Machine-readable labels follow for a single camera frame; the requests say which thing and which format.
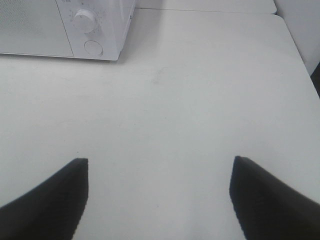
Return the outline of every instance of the microwave door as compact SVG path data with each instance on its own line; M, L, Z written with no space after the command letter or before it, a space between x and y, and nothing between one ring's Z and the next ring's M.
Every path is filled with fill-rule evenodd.
M0 53L73 58L56 0L0 0Z

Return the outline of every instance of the microwave button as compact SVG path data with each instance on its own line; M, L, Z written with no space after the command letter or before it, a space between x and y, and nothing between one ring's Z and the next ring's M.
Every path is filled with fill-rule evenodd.
M86 41L84 44L84 49L88 54L101 56L103 53L102 46L96 41Z

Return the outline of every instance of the white table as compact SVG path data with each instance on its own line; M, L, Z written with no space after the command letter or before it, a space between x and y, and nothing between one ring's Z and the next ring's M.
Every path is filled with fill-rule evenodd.
M275 14L274 0L137 0L137 8Z
M0 203L87 157L75 240L244 240L235 155L320 202L320 101L278 16L137 9L118 62L0 72Z

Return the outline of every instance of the microwave knob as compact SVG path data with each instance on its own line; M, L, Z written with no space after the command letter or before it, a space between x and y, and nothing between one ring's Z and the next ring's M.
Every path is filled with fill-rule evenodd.
M73 25L81 32L88 34L98 27L98 22L92 11L81 9L74 15Z

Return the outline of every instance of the white microwave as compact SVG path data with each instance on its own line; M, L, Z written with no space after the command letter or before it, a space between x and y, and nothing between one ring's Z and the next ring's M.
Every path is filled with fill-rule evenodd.
M136 0L0 0L0 53L117 60Z

